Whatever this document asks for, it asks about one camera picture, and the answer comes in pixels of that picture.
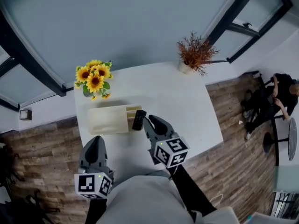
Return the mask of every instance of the white pot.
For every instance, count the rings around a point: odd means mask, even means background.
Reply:
[[[192,73],[192,69],[190,68],[190,66],[186,65],[183,61],[179,62],[178,70],[183,72],[184,74]]]

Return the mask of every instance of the sunflower bouquet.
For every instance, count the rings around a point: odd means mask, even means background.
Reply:
[[[113,75],[110,73],[112,62],[102,62],[100,60],[91,60],[84,67],[76,67],[75,87],[80,89],[83,86],[83,94],[91,96],[92,100],[101,95],[102,99],[108,99],[110,94],[107,90],[110,85],[105,79],[112,79]]]

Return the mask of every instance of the white shoe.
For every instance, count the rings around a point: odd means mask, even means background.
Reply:
[[[251,134],[252,134],[252,132],[247,131],[246,134],[245,134],[245,139],[249,140],[250,137],[251,137]]]
[[[252,115],[252,113],[253,113],[253,110],[244,111],[243,112],[243,117],[247,119],[249,116]]]

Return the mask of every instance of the black shirt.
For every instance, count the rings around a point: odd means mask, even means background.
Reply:
[[[276,96],[277,99],[281,101],[284,107],[287,108],[287,113],[291,115],[294,111],[295,106],[298,103],[298,96],[292,95],[290,93],[290,86],[292,84],[296,84],[294,80],[292,80],[290,75],[287,74],[275,74],[278,83],[278,95]]]

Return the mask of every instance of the black remote control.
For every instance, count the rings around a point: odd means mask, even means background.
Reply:
[[[137,110],[132,129],[141,130],[143,119],[145,118],[145,116],[146,116],[146,112],[144,110]]]

